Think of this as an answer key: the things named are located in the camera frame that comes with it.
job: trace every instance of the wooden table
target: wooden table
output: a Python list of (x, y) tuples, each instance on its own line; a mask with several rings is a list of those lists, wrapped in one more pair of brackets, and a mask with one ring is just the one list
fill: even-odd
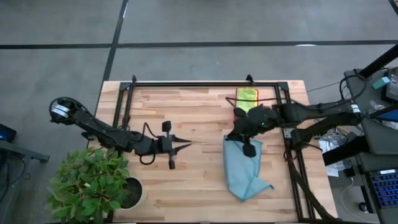
[[(96, 117), (108, 124), (113, 122), (119, 83), (104, 82), (101, 91)], [(308, 104), (303, 81), (289, 81), (289, 88), (292, 99)], [(260, 99), (275, 97), (273, 88), (257, 89)], [(172, 134), (192, 140), (193, 145), (179, 152), (175, 170), (169, 170), (167, 155), (156, 156), (152, 165), (144, 166), (136, 155), (125, 153), (130, 161), (128, 169), (132, 176), (143, 182), (147, 198), (132, 210), (116, 210), (115, 222), (297, 221), (289, 170), (282, 157), (285, 148), (279, 128), (256, 137), (264, 143), (260, 178), (272, 184), (275, 190), (266, 190), (242, 203), (226, 188), (223, 135), (233, 128), (233, 112), (225, 97), (234, 97), (235, 91), (235, 87), (134, 88), (131, 129), (141, 131), (143, 123), (148, 122), (153, 132), (161, 135), (164, 134), (161, 132), (162, 122), (170, 120)], [(126, 97), (121, 113), (124, 112), (125, 100)], [(275, 103), (266, 101), (264, 105)], [(306, 121), (301, 128), (311, 123)], [(303, 156), (311, 190), (336, 217), (321, 152), (308, 147)], [(307, 214), (302, 192), (300, 198)]]

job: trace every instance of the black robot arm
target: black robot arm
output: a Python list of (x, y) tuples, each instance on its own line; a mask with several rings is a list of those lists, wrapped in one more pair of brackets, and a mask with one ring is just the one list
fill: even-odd
[[(140, 161), (145, 165), (153, 163), (156, 154), (168, 154), (170, 158), (169, 168), (174, 169), (174, 155), (176, 155), (179, 150), (190, 145), (187, 144), (175, 149), (172, 147), (172, 142), (190, 141), (170, 135), (170, 121), (166, 121), (162, 125), (162, 129), (167, 135), (155, 136), (156, 139), (152, 139), (137, 131), (126, 131), (124, 129), (112, 127), (96, 119), (80, 102), (68, 97), (61, 97), (53, 100), (50, 104), (49, 112), (51, 115), (51, 122), (65, 125), (75, 124), (86, 131), (86, 133), (82, 133), (85, 138), (96, 136), (103, 147), (114, 147), (119, 151), (125, 152), (134, 150), (135, 154), (141, 156)], [(153, 155), (153, 160), (150, 163), (143, 162), (142, 156), (149, 155)]]
[[(298, 149), (308, 143), (312, 137), (324, 134), (329, 129), (341, 125), (358, 125), (361, 122), (360, 111), (356, 105), (347, 100), (318, 105), (302, 105), (300, 103), (284, 103), (265, 107), (259, 105), (245, 113), (240, 108), (234, 109), (237, 119), (227, 140), (244, 143), (243, 152), (254, 157), (256, 152), (250, 139), (274, 128), (289, 128), (290, 148)], [(326, 118), (306, 129), (296, 127), (308, 119)]]

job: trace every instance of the electronic device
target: electronic device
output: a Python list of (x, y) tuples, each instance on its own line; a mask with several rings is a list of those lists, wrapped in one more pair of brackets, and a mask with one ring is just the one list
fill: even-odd
[(0, 124), (0, 141), (12, 143), (16, 135), (17, 131)]
[(373, 119), (381, 121), (393, 121), (398, 122), (398, 105), (391, 105), (383, 110), (373, 112), (369, 115)]
[(386, 72), (386, 77), (390, 79), (390, 82), (385, 85), (382, 89), (381, 99), (390, 102), (398, 103), (398, 68), (390, 68)]
[(398, 207), (398, 169), (370, 172), (369, 176), (381, 208)]

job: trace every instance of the blue cloth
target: blue cloth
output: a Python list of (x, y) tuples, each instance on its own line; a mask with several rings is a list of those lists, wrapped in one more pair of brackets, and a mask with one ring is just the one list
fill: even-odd
[(243, 154), (243, 143), (239, 141), (226, 141), (224, 136), (223, 155), (226, 184), (229, 191), (240, 201), (255, 197), (265, 189), (274, 187), (259, 177), (261, 165), (262, 142), (252, 140), (251, 144), (256, 149), (253, 158)]

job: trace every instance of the keyboard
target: keyboard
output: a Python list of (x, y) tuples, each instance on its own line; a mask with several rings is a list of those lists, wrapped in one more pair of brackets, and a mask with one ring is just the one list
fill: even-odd
[(381, 208), (398, 207), (398, 169), (370, 172)]

